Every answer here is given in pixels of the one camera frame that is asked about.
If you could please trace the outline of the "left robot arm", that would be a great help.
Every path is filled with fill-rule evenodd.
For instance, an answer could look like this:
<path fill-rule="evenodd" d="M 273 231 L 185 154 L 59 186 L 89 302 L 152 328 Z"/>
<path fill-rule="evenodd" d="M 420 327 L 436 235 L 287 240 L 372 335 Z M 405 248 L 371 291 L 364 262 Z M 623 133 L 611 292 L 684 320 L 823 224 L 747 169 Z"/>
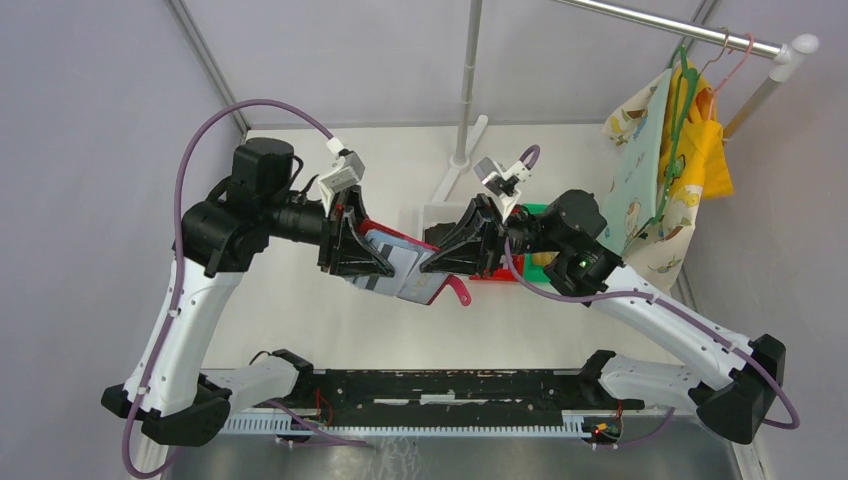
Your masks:
<path fill-rule="evenodd" d="M 234 413 L 312 399 L 309 364 L 288 352 L 222 374 L 201 365 L 224 307 L 272 238 L 317 246 L 318 266 L 334 276 L 397 274 L 360 232 L 363 162 L 338 139 L 327 146 L 335 160 L 316 200 L 293 187 L 303 163 L 292 145 L 261 137 L 238 146 L 229 176 L 182 212 L 167 298 L 136 370 L 104 391 L 106 409 L 158 444 L 200 447 Z"/>

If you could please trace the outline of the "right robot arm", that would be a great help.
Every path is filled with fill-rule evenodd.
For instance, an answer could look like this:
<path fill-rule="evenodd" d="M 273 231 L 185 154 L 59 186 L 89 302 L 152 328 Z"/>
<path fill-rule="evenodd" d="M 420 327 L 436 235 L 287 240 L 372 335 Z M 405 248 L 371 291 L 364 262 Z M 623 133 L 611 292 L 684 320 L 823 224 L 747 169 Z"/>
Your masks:
<path fill-rule="evenodd" d="M 501 212 L 478 195 L 421 268 L 484 277 L 516 255 L 552 253 L 540 296 L 611 316 L 675 358 L 661 364 L 595 353 L 577 382 L 585 405 L 639 400 L 691 411 L 713 433 L 748 445 L 769 423 L 771 406 L 781 403 L 789 415 L 781 428 L 798 428 L 799 414 L 782 387 L 785 345 L 726 329 L 650 284 L 598 241 L 605 224 L 594 196 L 582 190 L 561 194 L 539 214 L 522 206 Z"/>

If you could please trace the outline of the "red leather card holder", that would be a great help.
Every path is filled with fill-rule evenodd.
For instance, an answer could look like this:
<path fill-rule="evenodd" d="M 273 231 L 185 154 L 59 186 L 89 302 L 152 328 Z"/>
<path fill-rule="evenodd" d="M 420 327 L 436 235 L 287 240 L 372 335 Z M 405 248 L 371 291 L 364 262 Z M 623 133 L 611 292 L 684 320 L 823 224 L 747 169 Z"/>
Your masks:
<path fill-rule="evenodd" d="M 346 277 L 356 288 L 426 306 L 431 305 L 448 288 L 453 291 L 461 306 L 467 307 L 472 303 L 468 288 L 456 275 L 421 272 L 421 264 L 437 252 L 436 247 L 373 220 L 365 220 L 359 231 L 367 243 L 389 261 L 395 275 Z"/>

